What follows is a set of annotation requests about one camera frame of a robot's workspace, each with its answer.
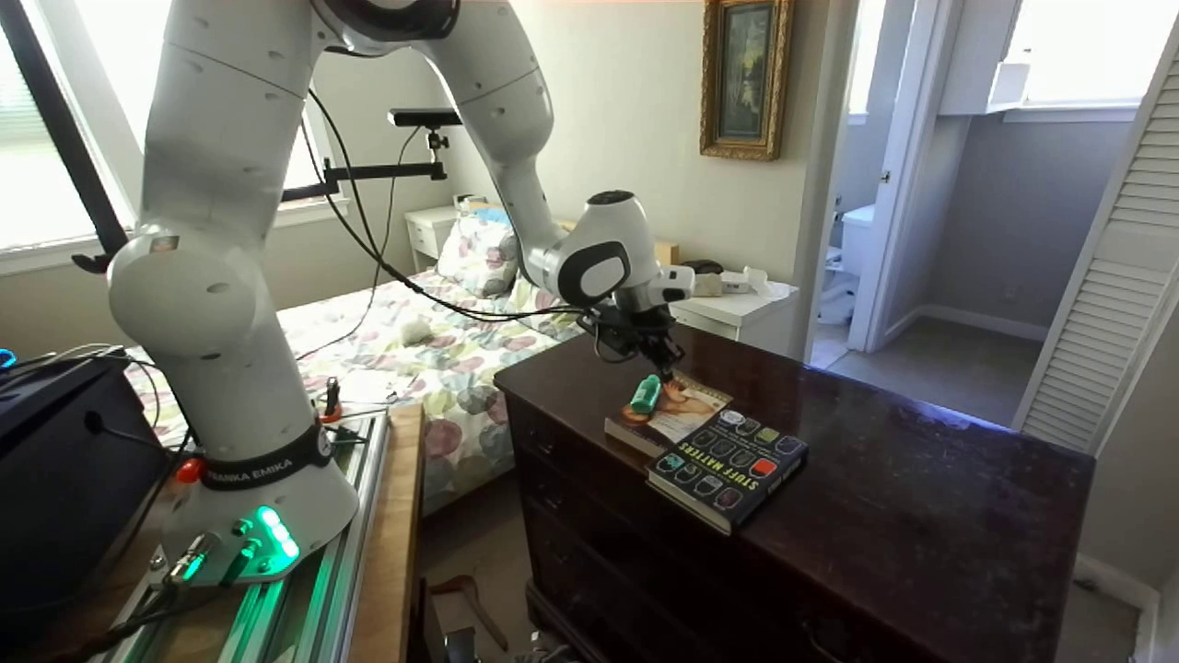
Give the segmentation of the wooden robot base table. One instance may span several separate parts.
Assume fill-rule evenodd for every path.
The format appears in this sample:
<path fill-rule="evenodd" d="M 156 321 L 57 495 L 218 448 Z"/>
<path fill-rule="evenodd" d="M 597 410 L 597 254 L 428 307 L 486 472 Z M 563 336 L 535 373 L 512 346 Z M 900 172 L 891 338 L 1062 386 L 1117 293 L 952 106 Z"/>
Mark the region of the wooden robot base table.
<path fill-rule="evenodd" d="M 342 453 L 362 507 L 307 560 L 283 555 L 276 518 L 251 518 L 243 540 L 190 535 L 136 565 L 114 624 L 82 663 L 409 663 L 416 608 L 419 410 L 349 418 Z"/>

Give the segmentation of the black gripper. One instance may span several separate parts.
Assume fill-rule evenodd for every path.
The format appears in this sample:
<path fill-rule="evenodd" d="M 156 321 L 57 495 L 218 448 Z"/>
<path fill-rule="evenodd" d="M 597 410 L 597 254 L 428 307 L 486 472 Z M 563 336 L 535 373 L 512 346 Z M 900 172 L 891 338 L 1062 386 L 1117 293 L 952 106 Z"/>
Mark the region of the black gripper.
<path fill-rule="evenodd" d="M 662 307 L 646 312 L 590 307 L 577 312 L 577 329 L 594 336 L 597 349 L 606 349 L 621 362 L 646 359 L 654 367 L 673 367 L 686 359 L 686 349 L 670 336 L 673 318 Z"/>

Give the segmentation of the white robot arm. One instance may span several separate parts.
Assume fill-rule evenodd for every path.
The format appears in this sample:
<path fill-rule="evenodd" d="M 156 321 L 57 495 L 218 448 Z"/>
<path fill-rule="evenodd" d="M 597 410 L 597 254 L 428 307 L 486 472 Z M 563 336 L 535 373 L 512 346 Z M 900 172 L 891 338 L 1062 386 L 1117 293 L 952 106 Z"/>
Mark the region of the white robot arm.
<path fill-rule="evenodd" d="M 680 362 L 673 284 L 637 194 L 606 188 L 572 230 L 551 222 L 536 181 L 551 97 L 512 0 L 169 0 L 136 230 L 110 259 L 107 302 L 194 441 L 197 474 L 166 529 L 179 586 L 283 577 L 362 513 L 281 325 L 264 242 L 283 222 L 337 210 L 287 183 L 318 65 L 390 53 L 439 76 L 523 275 L 602 346 L 654 373 Z"/>

